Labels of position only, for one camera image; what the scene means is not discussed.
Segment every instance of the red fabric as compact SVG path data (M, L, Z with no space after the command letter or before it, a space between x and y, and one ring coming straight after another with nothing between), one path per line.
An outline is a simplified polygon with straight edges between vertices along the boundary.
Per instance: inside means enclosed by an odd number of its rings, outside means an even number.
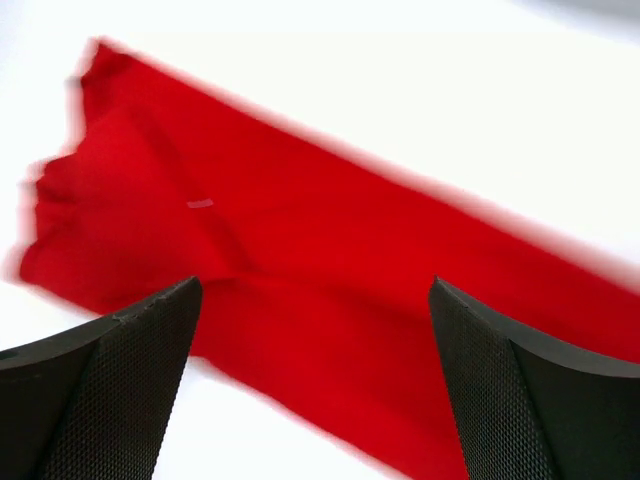
M413 479L466 478L435 274L640 361L631 292L108 45L81 85L86 134L36 184L21 278L102 314L198 275L192 354Z

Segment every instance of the textured grip surface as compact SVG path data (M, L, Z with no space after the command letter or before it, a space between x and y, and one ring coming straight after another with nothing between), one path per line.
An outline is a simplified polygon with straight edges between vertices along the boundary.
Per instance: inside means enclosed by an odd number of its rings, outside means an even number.
M191 347L201 286L185 281L114 317L98 342L39 480L147 480Z
M558 479L511 342L437 282L429 303L471 480Z

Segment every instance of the white table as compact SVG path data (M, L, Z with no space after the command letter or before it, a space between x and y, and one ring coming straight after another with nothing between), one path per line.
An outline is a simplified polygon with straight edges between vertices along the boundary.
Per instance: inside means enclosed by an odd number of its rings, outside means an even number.
M17 186L27 166L55 155L73 134L64 82L87 38L108 34L332 141L515 212L556 232L535 241L640 286L633 31L506 0L132 3L0 3L0 213L11 226L2 251L17 238ZM272 33L250 33L259 30ZM297 33L311 30L423 33ZM463 203L514 228L504 212ZM8 283L0 295L14 313L2 324L0 349L88 318ZM156 473L390 476L197 361L187 368Z

